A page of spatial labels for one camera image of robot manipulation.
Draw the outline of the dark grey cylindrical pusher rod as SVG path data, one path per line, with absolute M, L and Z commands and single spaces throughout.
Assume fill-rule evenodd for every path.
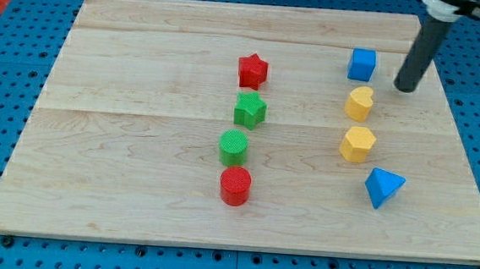
M 430 14 L 425 17 L 406 59 L 395 77 L 394 85 L 397 90 L 411 93 L 417 89 L 452 25 L 452 22 L 444 22 Z

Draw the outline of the white and black rod mount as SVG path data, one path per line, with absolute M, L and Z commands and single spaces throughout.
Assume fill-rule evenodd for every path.
M 480 0 L 422 0 L 428 14 L 444 23 L 453 23 L 463 16 L 480 20 Z

